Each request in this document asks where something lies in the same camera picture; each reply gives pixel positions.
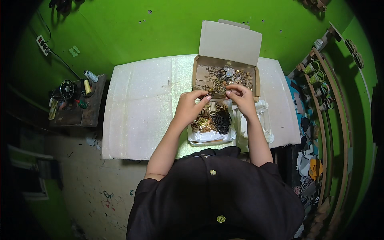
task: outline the wooden table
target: wooden table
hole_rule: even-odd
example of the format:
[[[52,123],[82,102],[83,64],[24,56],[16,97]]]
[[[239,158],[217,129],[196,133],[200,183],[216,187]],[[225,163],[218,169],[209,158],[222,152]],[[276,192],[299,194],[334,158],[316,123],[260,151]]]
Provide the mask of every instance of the wooden table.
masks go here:
[[[94,94],[89,98],[80,99],[88,104],[86,109],[76,106],[72,110],[57,109],[55,119],[50,121],[51,127],[96,127],[99,120],[101,97],[103,95],[107,75],[99,75]]]

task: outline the white thread spool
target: white thread spool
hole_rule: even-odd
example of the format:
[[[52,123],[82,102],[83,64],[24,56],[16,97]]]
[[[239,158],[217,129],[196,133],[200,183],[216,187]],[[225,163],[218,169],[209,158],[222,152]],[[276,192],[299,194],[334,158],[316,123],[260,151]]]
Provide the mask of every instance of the white thread spool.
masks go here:
[[[92,82],[97,82],[99,80],[99,77],[96,76],[95,74],[93,74],[91,71],[89,70],[85,70],[84,71],[84,75],[87,76],[90,80],[92,80]]]

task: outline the gold button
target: gold button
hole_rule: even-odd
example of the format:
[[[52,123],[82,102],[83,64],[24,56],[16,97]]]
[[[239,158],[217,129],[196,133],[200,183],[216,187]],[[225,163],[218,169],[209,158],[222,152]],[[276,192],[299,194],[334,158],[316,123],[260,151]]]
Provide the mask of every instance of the gold button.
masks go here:
[[[216,219],[217,219],[217,222],[219,223],[225,222],[225,216],[223,215],[218,216]]]

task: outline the yellow fabric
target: yellow fabric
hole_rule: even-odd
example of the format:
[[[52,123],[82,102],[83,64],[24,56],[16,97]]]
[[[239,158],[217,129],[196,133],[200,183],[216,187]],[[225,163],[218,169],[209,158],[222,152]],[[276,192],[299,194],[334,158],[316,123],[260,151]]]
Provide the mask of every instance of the yellow fabric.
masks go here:
[[[316,177],[319,177],[323,173],[323,165],[318,159],[311,159],[310,170],[308,173],[313,180],[316,180]]]

